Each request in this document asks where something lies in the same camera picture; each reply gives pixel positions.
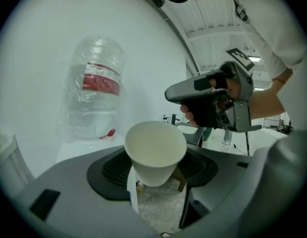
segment red label stripe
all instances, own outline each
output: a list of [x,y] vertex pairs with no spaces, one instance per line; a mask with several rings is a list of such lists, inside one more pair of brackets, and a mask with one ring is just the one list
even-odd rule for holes
[[93,63],[93,62],[88,62],[87,64],[88,64],[88,65],[94,65],[94,66],[101,67],[101,68],[105,68],[105,69],[108,69],[108,70],[114,72],[114,73],[117,74],[118,76],[120,75],[120,74],[119,74],[118,72],[116,72],[115,70],[110,69],[109,67],[104,66],[104,65],[102,65],[102,64],[97,64],[97,63]]
[[97,91],[119,95],[119,84],[109,78],[85,74],[83,90]]

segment black fisheye border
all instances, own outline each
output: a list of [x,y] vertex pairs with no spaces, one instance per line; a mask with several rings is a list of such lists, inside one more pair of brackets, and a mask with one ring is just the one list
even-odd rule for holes
[[[0,29],[19,1],[0,0]],[[307,36],[307,0],[285,1],[296,15]],[[26,237],[39,237],[16,213],[0,189],[0,233],[2,232],[6,237],[13,237],[16,233]],[[257,237],[275,235],[280,237],[307,236],[307,181],[298,198],[289,206],[286,213]]]

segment cup rim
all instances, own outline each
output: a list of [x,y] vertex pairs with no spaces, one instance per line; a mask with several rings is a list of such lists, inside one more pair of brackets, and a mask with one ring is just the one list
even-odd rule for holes
[[130,154],[128,153],[128,148],[127,148],[127,146],[126,146],[126,138],[127,138],[128,133],[130,132],[130,130],[131,130],[132,128],[134,128],[135,126],[139,125],[139,124],[143,124],[143,123],[158,123],[158,122],[160,122],[160,123],[162,123],[162,124],[165,124],[165,125],[163,125],[163,126],[169,126],[169,125],[170,125],[170,126],[174,126],[173,124],[166,123],[166,122],[162,122],[162,121],[143,121],[143,122],[137,123],[137,124],[135,124],[134,126],[132,126],[132,127],[128,130],[126,136],[124,137],[124,149],[125,149],[126,153],[128,154],[129,158],[131,158],[134,162],[136,162],[136,163],[138,163],[138,164],[140,164],[140,165],[149,167],[149,168],[167,168],[167,167],[173,166],[173,165],[179,163],[179,162],[184,158],[184,156],[185,156],[186,153],[187,153],[187,142],[186,142],[186,138],[184,137],[184,135],[183,135],[183,133],[180,131],[180,129],[178,129],[176,126],[174,126],[174,128],[175,128],[175,129],[178,129],[179,132],[181,133],[181,135],[182,135],[181,137],[183,138],[183,140],[184,140],[184,142],[185,142],[185,145],[186,145],[185,152],[184,152],[183,156],[181,156],[181,158],[180,158],[178,161],[176,161],[176,162],[174,162],[174,163],[172,163],[172,164],[166,165],[166,166],[157,167],[157,166],[147,165],[147,164],[138,162],[138,161],[135,160],[132,156],[130,156]]

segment gray floor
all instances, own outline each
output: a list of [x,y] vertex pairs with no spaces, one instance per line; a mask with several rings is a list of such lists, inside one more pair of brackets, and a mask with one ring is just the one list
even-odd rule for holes
[[176,233],[185,200],[185,191],[178,191],[180,182],[169,178],[159,187],[143,188],[138,193],[139,213],[141,217],[157,232]]

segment black faucet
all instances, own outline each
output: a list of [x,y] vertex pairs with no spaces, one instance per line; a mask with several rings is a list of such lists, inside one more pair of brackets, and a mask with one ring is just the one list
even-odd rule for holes
[[175,121],[179,121],[180,119],[176,118],[176,114],[172,114],[172,120],[171,120],[171,124],[175,125]]

